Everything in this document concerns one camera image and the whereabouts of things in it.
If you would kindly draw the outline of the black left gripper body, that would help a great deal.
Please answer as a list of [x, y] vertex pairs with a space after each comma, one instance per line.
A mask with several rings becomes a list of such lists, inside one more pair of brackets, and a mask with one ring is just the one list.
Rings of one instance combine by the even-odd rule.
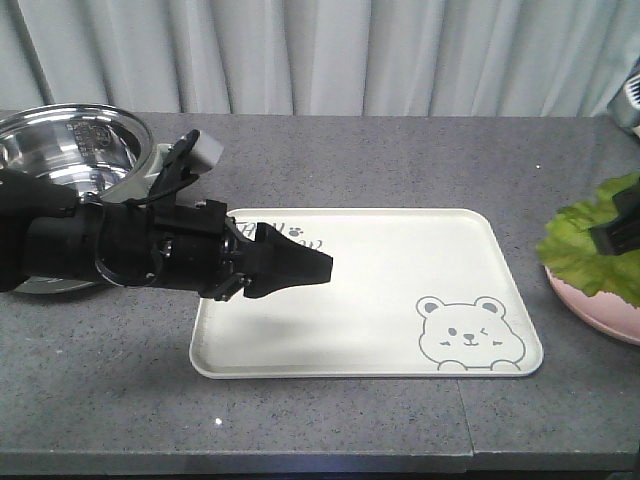
[[233, 265], [238, 239], [218, 218], [212, 232], [163, 222], [151, 208], [106, 204], [94, 247], [96, 271], [125, 287], [195, 291], [227, 301], [250, 283]]

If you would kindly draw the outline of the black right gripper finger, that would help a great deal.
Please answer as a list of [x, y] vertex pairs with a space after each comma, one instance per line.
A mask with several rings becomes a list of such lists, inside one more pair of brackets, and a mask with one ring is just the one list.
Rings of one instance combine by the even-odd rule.
[[623, 255], [639, 249], [639, 186], [633, 185], [613, 196], [617, 216], [589, 228], [601, 255]]

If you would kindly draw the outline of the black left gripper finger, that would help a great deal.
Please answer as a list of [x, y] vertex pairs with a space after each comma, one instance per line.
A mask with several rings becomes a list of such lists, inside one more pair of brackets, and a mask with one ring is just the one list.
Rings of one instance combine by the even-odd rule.
[[288, 239], [266, 223], [257, 224], [254, 240], [244, 254], [243, 273], [250, 279], [244, 287], [246, 298], [331, 281], [331, 256]]

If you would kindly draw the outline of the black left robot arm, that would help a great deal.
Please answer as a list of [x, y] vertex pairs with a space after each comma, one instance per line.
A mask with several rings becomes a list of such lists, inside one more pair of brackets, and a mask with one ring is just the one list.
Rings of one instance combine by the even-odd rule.
[[227, 301], [330, 281], [331, 256], [273, 226], [260, 223], [247, 239], [224, 203], [177, 204], [178, 191], [197, 178], [162, 174], [148, 197], [115, 203], [2, 170], [1, 289], [50, 277]]

